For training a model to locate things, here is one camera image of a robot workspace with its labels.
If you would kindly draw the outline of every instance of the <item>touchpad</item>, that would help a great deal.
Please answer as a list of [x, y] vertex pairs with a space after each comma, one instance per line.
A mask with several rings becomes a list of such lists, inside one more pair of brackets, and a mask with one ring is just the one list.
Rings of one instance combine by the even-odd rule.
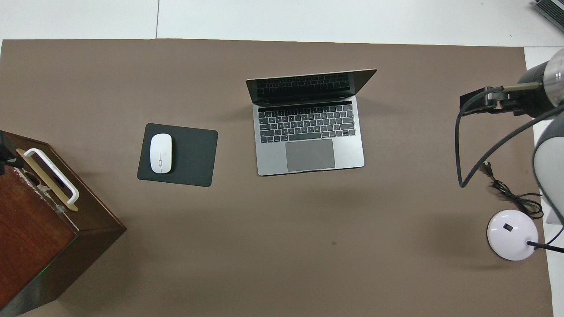
[[333, 140], [287, 142], [286, 161], [288, 171], [334, 168]]

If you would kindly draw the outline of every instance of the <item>white handle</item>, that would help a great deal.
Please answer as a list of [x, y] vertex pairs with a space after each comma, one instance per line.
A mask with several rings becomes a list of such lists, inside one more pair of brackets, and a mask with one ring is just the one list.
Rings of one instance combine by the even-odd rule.
[[72, 205], [78, 199], [78, 189], [69, 181], [69, 179], [53, 164], [53, 162], [45, 155], [43, 151], [38, 148], [31, 148], [25, 151], [24, 156], [30, 157], [32, 154], [36, 153], [42, 160], [49, 166], [49, 168], [57, 175], [57, 177], [70, 189], [72, 196], [67, 201], [67, 204]]

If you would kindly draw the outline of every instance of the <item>box handle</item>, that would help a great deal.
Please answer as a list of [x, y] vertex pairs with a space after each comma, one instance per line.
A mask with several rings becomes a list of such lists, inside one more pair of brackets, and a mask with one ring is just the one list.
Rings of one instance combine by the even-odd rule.
[[51, 189], [55, 192], [55, 194], [57, 194], [57, 196], [65, 201], [67, 199], [67, 196], [59, 189], [59, 187], [55, 184], [55, 182], [53, 182], [46, 174], [45, 172], [43, 172], [43, 170], [39, 167], [39, 165], [37, 165], [37, 163], [35, 163], [35, 161], [33, 161], [33, 159], [31, 159], [31, 155], [36, 153], [42, 160], [43, 162], [45, 162], [45, 164], [47, 164], [47, 166], [53, 171], [53, 173], [55, 173], [55, 175], [57, 175], [57, 177], [65, 184], [65, 186], [70, 190], [70, 192], [72, 193], [72, 196], [70, 197], [70, 199], [68, 199], [68, 201], [65, 203], [65, 205], [67, 205], [67, 207], [70, 207], [71, 210], [78, 210], [76, 208], [76, 206], [74, 206], [74, 202], [78, 199], [78, 189], [69, 181], [69, 179], [59, 170], [59, 168], [57, 168], [57, 166], [55, 166], [55, 164], [53, 163], [53, 161], [51, 161], [50, 158], [47, 157], [47, 155], [45, 155], [45, 153], [43, 151], [41, 151], [38, 148], [31, 148], [27, 151], [23, 151], [22, 149], [17, 149], [16, 150], [28, 163], [28, 165], [30, 165], [30, 167], [35, 170], [36, 173], [39, 174], [39, 176], [48, 184], [49, 187], [51, 187]]

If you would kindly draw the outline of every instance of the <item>black mouse pad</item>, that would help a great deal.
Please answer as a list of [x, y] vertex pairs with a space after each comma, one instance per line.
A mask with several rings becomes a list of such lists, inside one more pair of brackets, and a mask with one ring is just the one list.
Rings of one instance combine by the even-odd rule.
[[[159, 133], [170, 134], [173, 140], [172, 168], [166, 174], [157, 174], [151, 169], [151, 138]], [[147, 124], [137, 178], [209, 187], [212, 184], [217, 137], [215, 130]]]

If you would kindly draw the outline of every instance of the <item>white lamp base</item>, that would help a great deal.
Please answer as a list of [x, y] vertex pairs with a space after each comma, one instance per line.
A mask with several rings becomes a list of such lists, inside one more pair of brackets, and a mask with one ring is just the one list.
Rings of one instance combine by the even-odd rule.
[[518, 210], [503, 210], [495, 214], [488, 224], [488, 242], [492, 250], [504, 259], [520, 261], [528, 258], [535, 247], [527, 241], [538, 242], [535, 224]]

